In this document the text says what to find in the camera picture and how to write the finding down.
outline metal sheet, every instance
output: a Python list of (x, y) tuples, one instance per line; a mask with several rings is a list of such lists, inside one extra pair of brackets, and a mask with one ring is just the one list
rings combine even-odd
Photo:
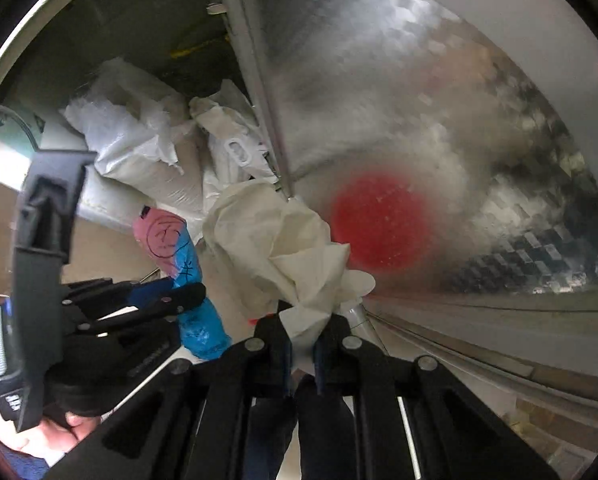
[(598, 286), (594, 177), (475, 27), (433, 0), (243, 3), (298, 195), (330, 219), (355, 176), (388, 168), (426, 197), (425, 253), (367, 269), (383, 294)]

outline beige cloth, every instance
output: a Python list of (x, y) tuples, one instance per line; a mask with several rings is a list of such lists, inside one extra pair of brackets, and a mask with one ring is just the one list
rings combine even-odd
[(285, 200), (265, 181), (228, 187), (204, 222), (204, 239), (218, 267), (236, 286), (246, 315), (293, 307), (280, 318), (294, 367), (313, 371), (312, 346), (343, 301), (371, 290), (374, 280), (347, 270), (347, 244), (330, 241), (330, 227), (298, 200)]

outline gray cable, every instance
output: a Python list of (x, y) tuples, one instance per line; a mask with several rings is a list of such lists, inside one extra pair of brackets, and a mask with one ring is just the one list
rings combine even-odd
[(34, 138), (34, 135), (32, 134), (32, 130), (30, 129), (30, 126), (28, 126), (28, 124), (21, 118), (21, 116), (19, 114), (17, 114), (14, 110), (11, 110), (7, 106), (3, 106), (3, 105), (0, 105), (0, 113), (6, 114), (7, 116), (11, 117), (15, 121), (15, 123), (18, 124), (19, 127), (21, 127), (23, 132), (26, 134), (26, 137), (30, 141), (30, 144), (32, 144), (32, 148), (36, 152), (38, 152), (39, 145), (36, 143), (36, 139)]

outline red circle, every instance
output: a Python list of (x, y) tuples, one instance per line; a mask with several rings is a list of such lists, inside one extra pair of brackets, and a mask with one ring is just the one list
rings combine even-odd
[(350, 244), (350, 262), (368, 270), (404, 269), (428, 248), (424, 197), (401, 175), (364, 173), (336, 196), (332, 237)]

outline leg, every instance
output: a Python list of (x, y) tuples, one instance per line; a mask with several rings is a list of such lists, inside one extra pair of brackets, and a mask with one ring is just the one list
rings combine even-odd
[(297, 423), (294, 399), (257, 399), (250, 409), (243, 480), (275, 480)]
[(317, 395), (306, 375), (294, 395), (299, 419), (302, 480), (355, 480), (354, 416), (344, 400)]

